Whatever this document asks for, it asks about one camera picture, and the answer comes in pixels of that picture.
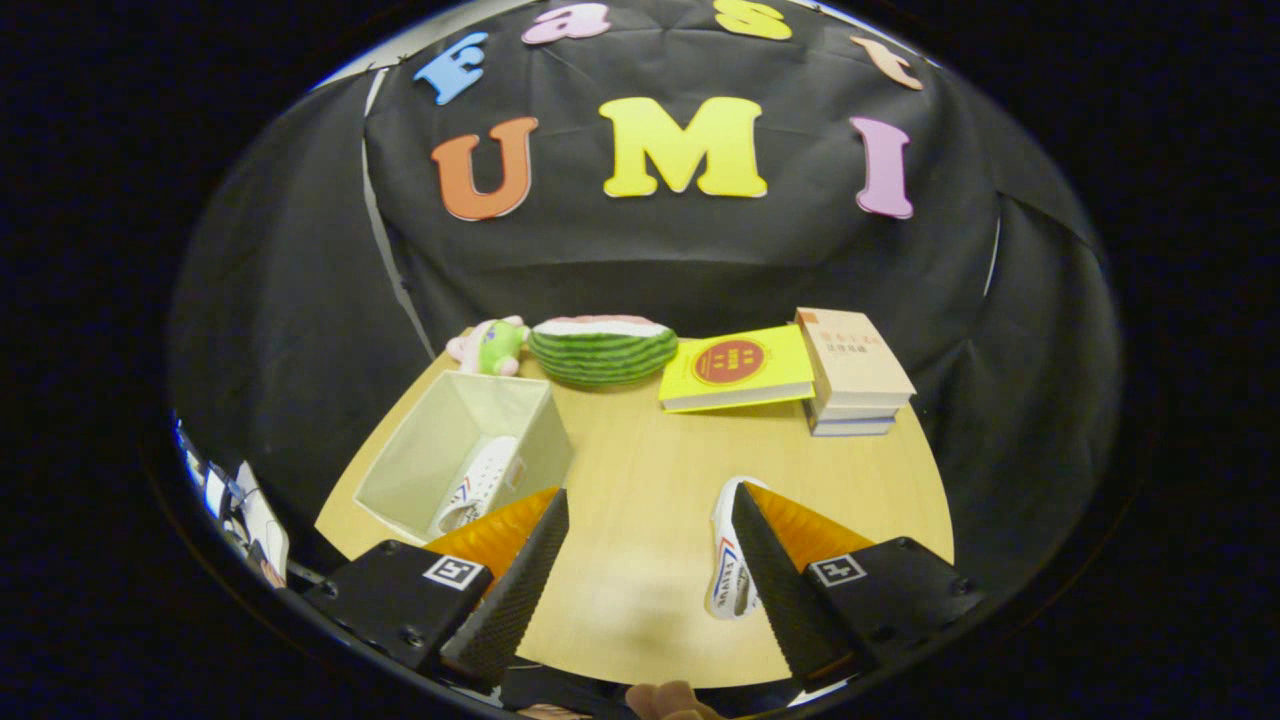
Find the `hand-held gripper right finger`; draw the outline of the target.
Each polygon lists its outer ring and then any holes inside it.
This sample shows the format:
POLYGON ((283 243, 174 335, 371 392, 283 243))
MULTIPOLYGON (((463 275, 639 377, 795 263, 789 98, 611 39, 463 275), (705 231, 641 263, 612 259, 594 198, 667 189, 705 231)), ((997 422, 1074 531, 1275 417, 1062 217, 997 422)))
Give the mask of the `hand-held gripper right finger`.
POLYGON ((742 483, 732 527, 791 676, 805 691, 899 670, 951 641, 986 589, 923 543, 879 543, 742 483))

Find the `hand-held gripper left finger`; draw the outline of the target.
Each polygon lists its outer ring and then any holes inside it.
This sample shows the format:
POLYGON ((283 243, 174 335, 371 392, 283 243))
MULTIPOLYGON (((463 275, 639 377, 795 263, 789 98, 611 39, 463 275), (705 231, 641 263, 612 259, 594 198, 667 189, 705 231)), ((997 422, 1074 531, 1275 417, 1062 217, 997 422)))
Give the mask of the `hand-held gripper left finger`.
POLYGON ((424 547, 383 541, 303 598, 402 667, 490 691, 516 656, 568 529, 566 489, 544 489, 424 547))

